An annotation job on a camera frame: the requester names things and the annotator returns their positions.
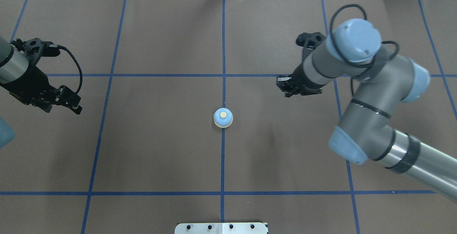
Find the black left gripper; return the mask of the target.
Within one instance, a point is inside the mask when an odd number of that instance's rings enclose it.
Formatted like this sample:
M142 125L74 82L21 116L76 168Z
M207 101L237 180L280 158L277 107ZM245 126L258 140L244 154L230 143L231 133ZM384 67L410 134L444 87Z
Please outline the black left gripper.
M76 115L80 115L83 109L79 104L81 97L76 92L67 86L60 86L59 89L51 86L47 75L36 66L26 70L15 81L1 84L1 87L21 103L39 107L47 113L52 105L66 107Z

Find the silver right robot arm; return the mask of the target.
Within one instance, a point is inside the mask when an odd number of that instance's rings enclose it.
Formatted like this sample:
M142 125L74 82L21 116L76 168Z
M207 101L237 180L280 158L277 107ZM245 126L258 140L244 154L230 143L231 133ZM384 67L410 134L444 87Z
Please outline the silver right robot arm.
M350 19L331 31L303 33L302 62L276 84L286 97L316 95L341 75L360 84L328 142L349 162L378 162L392 172L428 185L456 202L456 159L389 125L401 102L417 100L429 87L427 69L395 55L367 20Z

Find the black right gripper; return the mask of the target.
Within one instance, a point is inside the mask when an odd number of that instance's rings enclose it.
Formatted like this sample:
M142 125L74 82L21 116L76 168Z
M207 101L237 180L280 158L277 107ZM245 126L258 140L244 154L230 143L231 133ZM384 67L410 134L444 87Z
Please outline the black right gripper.
M290 98L294 95L309 96L322 93L323 85L311 81L304 72L303 65L297 66L291 75L278 75L276 84L284 86L285 96Z

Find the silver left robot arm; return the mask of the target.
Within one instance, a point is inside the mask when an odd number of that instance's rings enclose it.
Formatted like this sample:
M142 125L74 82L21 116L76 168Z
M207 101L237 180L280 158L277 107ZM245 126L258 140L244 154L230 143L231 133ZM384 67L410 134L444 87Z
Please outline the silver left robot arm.
M67 86L51 86L48 76L37 67L42 57L57 57L61 51L67 52L77 66L79 85L76 91ZM2 38L0 61L1 87L22 104L38 107L47 113L53 106L62 106L81 114L82 69L66 47L39 38L11 42Z

